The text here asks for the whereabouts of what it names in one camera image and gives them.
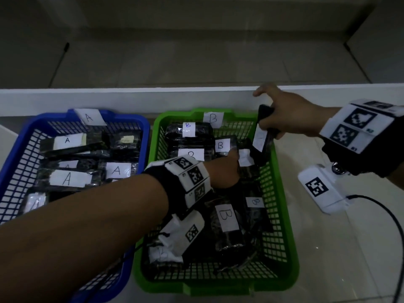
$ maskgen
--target blue plastic basket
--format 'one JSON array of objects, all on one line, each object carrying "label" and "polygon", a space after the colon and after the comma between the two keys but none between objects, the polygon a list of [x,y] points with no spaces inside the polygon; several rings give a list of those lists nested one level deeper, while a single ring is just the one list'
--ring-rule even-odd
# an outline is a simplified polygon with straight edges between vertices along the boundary
[{"label": "blue plastic basket", "polygon": [[[139,156],[137,172],[144,170],[147,161],[147,149],[150,125],[143,116],[115,114],[107,110],[100,110],[107,126],[85,126],[74,110],[67,113],[44,113],[31,119],[21,130],[3,168],[0,172],[0,224],[17,216],[18,209],[24,195],[36,178],[41,139],[74,133],[106,130],[114,133],[119,130],[141,130],[143,138]],[[125,253],[133,252],[134,247]],[[122,265],[120,272],[114,274],[109,281],[93,296],[90,302],[107,302],[117,296],[128,282],[133,258],[129,257]],[[71,303],[83,302],[91,293],[91,289],[105,277],[105,273],[80,288],[70,300]]]}]

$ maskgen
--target human hand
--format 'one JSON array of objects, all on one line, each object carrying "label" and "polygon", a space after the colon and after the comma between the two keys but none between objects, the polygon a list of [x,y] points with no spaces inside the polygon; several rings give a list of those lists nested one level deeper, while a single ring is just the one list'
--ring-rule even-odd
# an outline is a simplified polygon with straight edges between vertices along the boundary
[{"label": "human hand", "polygon": [[213,188],[229,188],[238,182],[240,179],[238,159],[237,151],[231,150],[226,157],[204,162],[210,176],[210,185]]},{"label": "human hand", "polygon": [[334,116],[339,107],[322,107],[313,104],[304,97],[280,90],[273,83],[265,83],[253,92],[253,96],[266,93],[271,97],[275,111],[269,117],[259,122],[263,130],[277,128],[280,133],[276,139],[285,133],[305,134],[309,137],[318,136],[329,118]]}]

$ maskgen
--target person's left hand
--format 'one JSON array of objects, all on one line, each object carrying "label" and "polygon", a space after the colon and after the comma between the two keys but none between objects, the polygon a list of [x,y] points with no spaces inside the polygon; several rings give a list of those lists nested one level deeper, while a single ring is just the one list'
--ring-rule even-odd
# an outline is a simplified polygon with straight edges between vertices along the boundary
[{"label": "person's left hand", "polygon": [[213,188],[229,188],[238,182],[240,179],[238,159],[237,151],[231,150],[226,157],[204,162],[210,176],[210,185]]}]

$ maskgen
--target wire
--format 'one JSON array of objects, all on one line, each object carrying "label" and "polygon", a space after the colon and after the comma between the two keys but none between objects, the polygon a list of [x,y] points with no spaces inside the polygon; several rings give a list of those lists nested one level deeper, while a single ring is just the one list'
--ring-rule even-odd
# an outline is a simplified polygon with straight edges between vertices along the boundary
[{"label": "wire", "polygon": [[[163,236],[165,236],[165,237],[169,237],[169,236],[170,236],[169,233],[160,232],[159,234],[156,235],[156,237],[159,236],[159,235],[163,235]],[[122,264],[123,264],[126,260],[128,260],[129,258],[134,257],[134,254],[135,254],[140,248],[143,248],[144,245],[145,245],[145,242],[143,242],[142,244],[139,244],[139,245],[133,250],[133,252],[131,252],[130,254],[126,255],[123,259],[121,259],[121,260],[119,261],[118,264],[116,264],[113,268],[109,269],[108,272],[107,272],[107,274],[104,276],[104,278],[103,278],[101,281],[97,282],[96,285],[94,285],[94,288],[91,290],[90,294],[86,297],[86,299],[83,301],[83,303],[88,303],[88,302],[90,302],[90,300],[96,295],[96,293],[102,288],[102,286],[104,286],[104,285],[106,284],[106,282],[108,282],[109,279],[112,277],[112,275],[114,275],[114,274],[118,271],[120,265],[122,265]]]},{"label": "wire", "polygon": [[404,232],[403,232],[403,229],[402,229],[400,223],[398,222],[396,216],[390,211],[390,209],[388,209],[386,206],[381,204],[379,201],[376,201],[375,199],[372,199],[370,197],[366,197],[365,195],[349,195],[349,196],[347,196],[347,199],[356,199],[356,198],[367,199],[369,201],[372,201],[372,202],[376,203],[381,208],[383,208],[391,216],[391,218],[393,219],[393,221],[396,224],[397,229],[398,229],[398,231],[400,233],[401,245],[402,245],[402,249],[403,249],[403,256],[402,256],[403,260],[402,260],[402,263],[401,263],[401,270],[400,270],[400,275],[399,275],[399,278],[398,278],[396,292],[395,292],[394,298],[393,298],[393,303],[397,303],[398,299],[400,297],[401,288],[403,286],[403,280],[404,280]]}]

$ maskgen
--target basket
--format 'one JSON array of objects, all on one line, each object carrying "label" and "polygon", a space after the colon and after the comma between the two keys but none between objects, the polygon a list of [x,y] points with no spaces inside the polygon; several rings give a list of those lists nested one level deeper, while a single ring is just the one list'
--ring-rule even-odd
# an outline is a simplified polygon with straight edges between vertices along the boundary
[{"label": "basket", "polygon": [[[41,139],[88,131],[105,130],[114,133],[119,130],[141,130],[143,139],[139,155],[138,173],[145,167],[150,125],[142,116],[119,115],[100,110],[107,126],[84,126],[76,113],[70,109],[67,113],[44,113],[32,118],[21,130],[3,168],[0,172],[0,224],[16,217],[19,206],[28,188],[35,181],[39,160]],[[125,253],[130,255],[133,247]],[[128,282],[133,258],[129,257],[121,270],[114,274],[106,284],[92,297],[90,302],[107,302],[118,295]],[[83,302],[96,283],[106,274],[100,274],[81,287],[71,298],[71,303]]]},{"label": "basket", "polygon": [[[149,163],[167,159],[164,132],[172,122],[200,122],[204,112],[224,112],[223,124],[214,129],[215,137],[235,134],[239,139],[254,137],[257,114],[233,113],[228,109],[194,109],[191,112],[166,112],[154,122]],[[259,178],[268,215],[274,226],[273,233],[263,233],[263,255],[254,259],[243,270],[213,272],[218,263],[192,263],[186,270],[159,271],[150,277],[146,266],[147,249],[135,253],[133,274],[139,286],[147,292],[184,293],[202,295],[248,295],[253,291],[276,291],[290,288],[299,275],[299,261],[290,225],[285,194],[282,186],[275,147],[271,161],[260,168]]]}]

